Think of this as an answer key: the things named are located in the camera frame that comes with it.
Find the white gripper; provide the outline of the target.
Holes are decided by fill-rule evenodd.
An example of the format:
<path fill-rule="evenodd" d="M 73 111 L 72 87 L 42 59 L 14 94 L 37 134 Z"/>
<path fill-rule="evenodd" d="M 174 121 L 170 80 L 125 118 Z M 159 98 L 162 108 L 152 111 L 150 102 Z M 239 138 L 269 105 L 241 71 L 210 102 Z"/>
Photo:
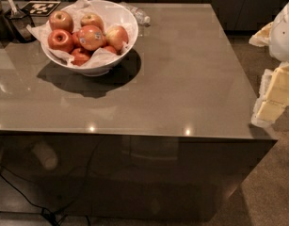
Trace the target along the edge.
<path fill-rule="evenodd" d="M 269 45 L 269 54 L 283 61 L 274 71 L 266 69 L 253 107 L 251 123 L 266 128 L 275 123 L 289 105 L 289 2 L 276 16 L 251 36 L 249 44 Z"/>

